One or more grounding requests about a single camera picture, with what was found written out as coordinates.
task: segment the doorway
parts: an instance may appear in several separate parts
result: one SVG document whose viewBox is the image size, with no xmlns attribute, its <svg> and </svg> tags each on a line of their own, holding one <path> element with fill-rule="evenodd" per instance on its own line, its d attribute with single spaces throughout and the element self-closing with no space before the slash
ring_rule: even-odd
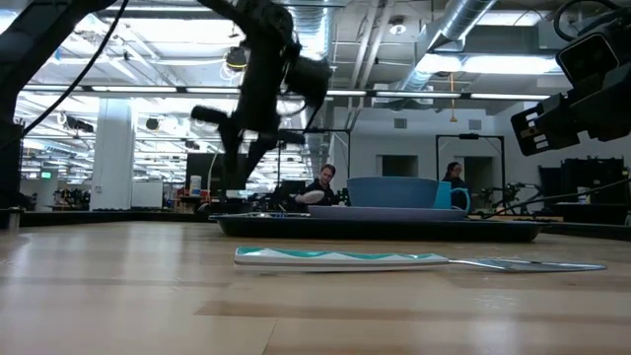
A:
<svg viewBox="0 0 631 355">
<path fill-rule="evenodd" d="M 377 173 L 382 177 L 418 177 L 416 156 L 377 156 Z"/>
<path fill-rule="evenodd" d="M 462 178 L 469 187 L 471 209 L 485 207 L 485 200 L 480 197 L 483 188 L 493 187 L 493 159 L 492 157 L 464 157 L 462 159 Z"/>
</svg>

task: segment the robotic arm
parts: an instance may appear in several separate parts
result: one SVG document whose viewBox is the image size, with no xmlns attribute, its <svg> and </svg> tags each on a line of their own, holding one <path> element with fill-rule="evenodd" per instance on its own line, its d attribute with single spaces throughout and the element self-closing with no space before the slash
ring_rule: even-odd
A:
<svg viewBox="0 0 631 355">
<path fill-rule="evenodd" d="M 578 133 L 588 131 L 600 141 L 631 132 L 631 8 L 609 0 L 591 0 L 610 9 L 574 38 L 559 27 L 571 0 L 554 18 L 556 33 L 569 44 L 556 55 L 574 89 L 557 94 L 511 118 L 522 153 L 526 156 L 580 143 Z"/>
<path fill-rule="evenodd" d="M 279 141 L 305 142 L 300 134 L 278 130 L 280 116 L 276 105 L 281 84 L 286 84 L 288 92 L 303 96 L 306 106 L 319 108 L 331 70 L 324 60 L 313 61 L 300 56 L 302 47 L 293 38 L 292 16 L 283 6 L 269 0 L 239 0 L 235 6 L 225 0 L 198 2 L 237 24 L 245 33 L 242 46 L 249 49 L 237 109 L 228 116 L 197 106 L 191 113 L 192 118 L 219 124 L 226 151 L 224 180 L 239 185 L 249 177 L 265 152 L 274 149 Z M 11 127 L 15 135 L 17 124 L 13 116 L 20 91 L 81 20 L 113 3 L 115 0 L 33 0 L 0 35 L 1 125 Z M 238 161 L 245 130 L 258 132 L 258 139 L 250 144 L 247 160 Z M 15 138 L 4 136 L 0 141 L 18 144 Z M 1 154 L 18 154 L 19 147 L 4 149 L 7 146 L 3 145 L 3 150 L 13 153 Z"/>
</svg>

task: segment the black tray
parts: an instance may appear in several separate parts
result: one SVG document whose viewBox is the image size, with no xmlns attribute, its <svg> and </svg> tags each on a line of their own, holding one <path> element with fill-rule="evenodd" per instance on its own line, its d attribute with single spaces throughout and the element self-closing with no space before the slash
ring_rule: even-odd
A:
<svg viewBox="0 0 631 355">
<path fill-rule="evenodd" d="M 519 221 L 356 222 L 301 214 L 247 213 L 214 216 L 230 237 L 381 239 L 461 242 L 532 242 L 545 224 Z"/>
</svg>

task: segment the person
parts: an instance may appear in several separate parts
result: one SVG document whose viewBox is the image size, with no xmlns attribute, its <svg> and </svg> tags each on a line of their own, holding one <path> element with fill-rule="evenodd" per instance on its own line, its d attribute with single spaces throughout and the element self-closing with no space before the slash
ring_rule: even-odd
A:
<svg viewBox="0 0 631 355">
<path fill-rule="evenodd" d="M 314 180 L 312 184 L 307 186 L 305 190 L 298 196 L 296 196 L 296 201 L 299 203 L 305 203 L 303 196 L 312 191 L 322 191 L 324 192 L 324 197 L 316 203 L 312 203 L 317 206 L 332 206 L 337 204 L 337 197 L 335 193 L 331 189 L 330 183 L 331 180 L 335 177 L 335 167 L 331 164 L 325 164 L 319 170 L 319 177 Z"/>
<path fill-rule="evenodd" d="M 447 165 L 447 172 L 445 173 L 445 177 L 443 177 L 443 181 L 450 182 L 452 184 L 452 188 L 466 188 L 468 190 L 468 186 L 464 183 L 464 180 L 460 178 L 460 174 L 462 174 L 462 165 L 458 162 L 452 162 Z M 466 208 L 466 196 L 464 192 L 458 191 L 452 194 L 452 206 L 458 207 L 460 209 Z"/>
</svg>

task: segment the woman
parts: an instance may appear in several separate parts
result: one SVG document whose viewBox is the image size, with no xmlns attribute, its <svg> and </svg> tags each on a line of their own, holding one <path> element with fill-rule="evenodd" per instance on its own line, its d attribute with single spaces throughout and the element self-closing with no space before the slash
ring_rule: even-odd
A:
<svg viewBox="0 0 631 355">
<path fill-rule="evenodd" d="M 449 163 L 447 165 L 447 172 L 445 173 L 445 177 L 443 177 L 443 181 L 450 182 L 452 184 L 452 188 L 466 188 L 468 190 L 468 186 L 464 181 L 460 178 L 460 174 L 462 173 L 462 165 L 458 162 Z M 466 208 L 466 196 L 464 192 L 457 191 L 452 194 L 452 206 L 458 207 L 460 209 Z"/>
</svg>

